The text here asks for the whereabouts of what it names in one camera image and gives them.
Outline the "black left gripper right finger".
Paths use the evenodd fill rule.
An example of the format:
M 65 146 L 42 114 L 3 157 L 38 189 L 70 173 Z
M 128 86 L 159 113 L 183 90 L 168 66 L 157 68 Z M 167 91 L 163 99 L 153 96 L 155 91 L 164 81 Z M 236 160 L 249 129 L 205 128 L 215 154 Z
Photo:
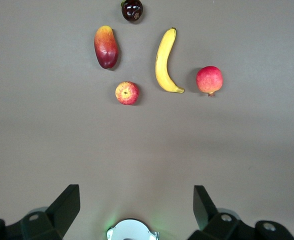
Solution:
M 219 212 L 203 185 L 193 188 L 193 213 L 198 230 L 189 236 L 190 240 L 294 240 L 278 222 L 260 220 L 251 227 L 232 213 Z

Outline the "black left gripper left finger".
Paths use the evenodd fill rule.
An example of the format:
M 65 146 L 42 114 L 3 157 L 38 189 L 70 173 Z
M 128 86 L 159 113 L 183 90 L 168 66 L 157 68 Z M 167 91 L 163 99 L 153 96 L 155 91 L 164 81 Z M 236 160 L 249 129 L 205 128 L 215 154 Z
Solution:
M 45 210 L 6 225 L 0 219 L 0 240 L 62 240 L 80 212 L 80 187 L 70 184 Z

